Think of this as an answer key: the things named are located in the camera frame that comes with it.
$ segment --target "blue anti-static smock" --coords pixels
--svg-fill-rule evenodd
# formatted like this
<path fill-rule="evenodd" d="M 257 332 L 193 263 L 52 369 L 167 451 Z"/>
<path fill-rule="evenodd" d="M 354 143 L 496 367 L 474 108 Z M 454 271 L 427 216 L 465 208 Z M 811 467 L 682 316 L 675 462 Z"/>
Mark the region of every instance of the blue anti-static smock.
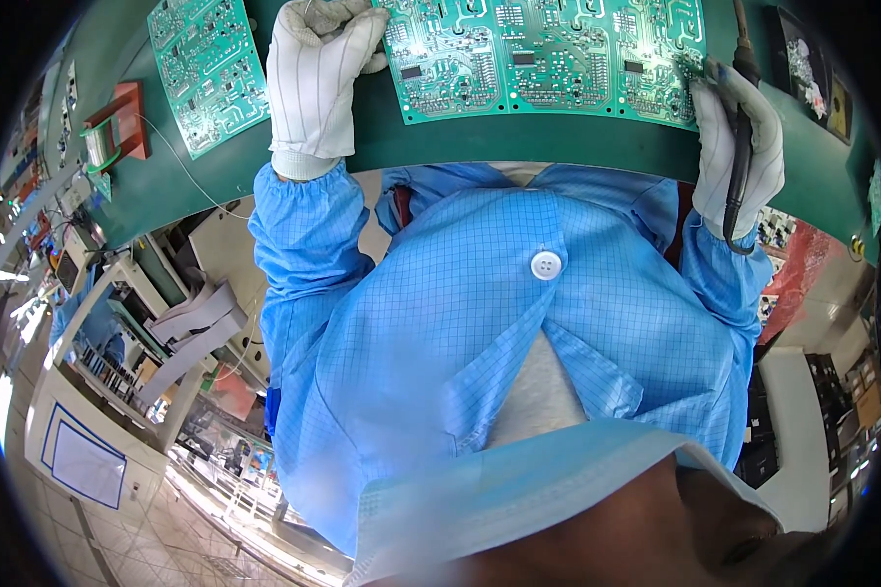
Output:
<path fill-rule="evenodd" d="M 84 299 L 88 297 L 88 292 L 94 288 L 94 273 L 96 270 L 97 265 L 88 271 L 82 291 L 66 299 L 52 313 L 52 326 L 48 332 L 49 347 L 52 347 L 62 337 L 62 333 L 66 331 L 69 323 L 71 323 L 75 312 L 78 311 Z M 108 284 L 105 290 L 101 292 L 101 297 L 98 298 L 88 317 L 82 322 L 82 328 L 75 335 L 74 342 L 76 346 L 81 346 L 82 348 L 90 345 L 115 364 L 120 364 L 124 361 L 124 339 L 121 338 L 121 327 L 115 320 L 115 312 L 107 302 L 107 299 L 111 297 L 114 291 L 115 285 Z"/>
<path fill-rule="evenodd" d="M 368 210 L 343 163 L 306 183 L 265 165 L 249 223 L 270 282 L 275 465 L 335 546 L 354 554 L 367 482 L 483 449 L 539 330 L 589 419 L 652 423 L 735 465 L 771 275 L 762 251 L 730 252 L 693 211 L 676 271 L 660 253 L 675 182 L 632 173 L 552 165 L 523 189 L 485 163 L 451 164 L 389 170 L 383 184 L 411 187 L 415 219 L 398 230 L 382 195 L 393 239 L 377 267 L 357 248 Z M 561 260 L 550 281 L 530 265 L 543 251 Z M 394 441 L 405 429 L 416 442 Z"/>

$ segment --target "green circuit board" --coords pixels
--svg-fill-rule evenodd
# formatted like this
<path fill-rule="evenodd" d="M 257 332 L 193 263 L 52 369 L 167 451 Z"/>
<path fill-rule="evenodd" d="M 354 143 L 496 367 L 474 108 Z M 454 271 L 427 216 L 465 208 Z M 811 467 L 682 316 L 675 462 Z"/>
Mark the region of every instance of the green circuit board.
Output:
<path fill-rule="evenodd" d="M 242 0 L 163 0 L 147 26 L 190 158 L 270 118 L 268 84 Z"/>
<path fill-rule="evenodd" d="M 373 0 L 406 124 L 587 113 L 697 130 L 700 0 Z"/>

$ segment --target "white button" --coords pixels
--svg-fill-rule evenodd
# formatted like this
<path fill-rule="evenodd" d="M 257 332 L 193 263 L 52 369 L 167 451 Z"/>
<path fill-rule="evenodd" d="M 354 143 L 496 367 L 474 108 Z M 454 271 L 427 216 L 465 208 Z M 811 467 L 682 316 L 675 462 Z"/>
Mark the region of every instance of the white button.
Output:
<path fill-rule="evenodd" d="M 532 257 L 532 275 L 542 281 L 551 281 L 561 272 L 561 257 L 551 251 L 542 251 Z"/>

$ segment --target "white cotton glove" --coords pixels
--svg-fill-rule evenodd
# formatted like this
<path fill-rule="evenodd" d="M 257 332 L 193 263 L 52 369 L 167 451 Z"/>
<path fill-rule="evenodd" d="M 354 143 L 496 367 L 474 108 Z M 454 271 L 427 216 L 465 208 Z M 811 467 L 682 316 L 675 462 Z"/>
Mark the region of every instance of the white cotton glove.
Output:
<path fill-rule="evenodd" d="M 268 53 L 271 166 L 278 174 L 313 180 L 356 152 L 352 84 L 388 64 L 384 53 L 374 54 L 388 17 L 370 0 L 281 7 Z"/>
<path fill-rule="evenodd" d="M 734 163 L 735 135 L 725 107 L 738 105 L 751 118 L 752 157 L 744 202 L 740 206 L 733 240 L 751 232 L 757 212 L 784 187 L 784 135 L 780 118 L 760 90 L 734 68 L 705 60 L 705 72 L 717 85 L 696 79 L 690 89 L 701 134 L 702 157 L 692 204 L 713 235 L 724 239 L 724 208 Z"/>

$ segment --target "face mask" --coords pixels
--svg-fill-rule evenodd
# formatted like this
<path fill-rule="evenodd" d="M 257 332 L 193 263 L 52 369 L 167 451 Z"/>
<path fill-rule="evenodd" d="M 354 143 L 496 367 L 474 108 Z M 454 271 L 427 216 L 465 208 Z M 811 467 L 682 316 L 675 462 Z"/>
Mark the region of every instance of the face mask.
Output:
<path fill-rule="evenodd" d="M 680 465 L 709 471 L 777 518 L 697 442 L 640 422 L 599 418 L 370 483 L 359 503 L 356 563 L 344 585 L 419 569 L 435 574 L 439 564 L 550 528 L 673 452 Z"/>

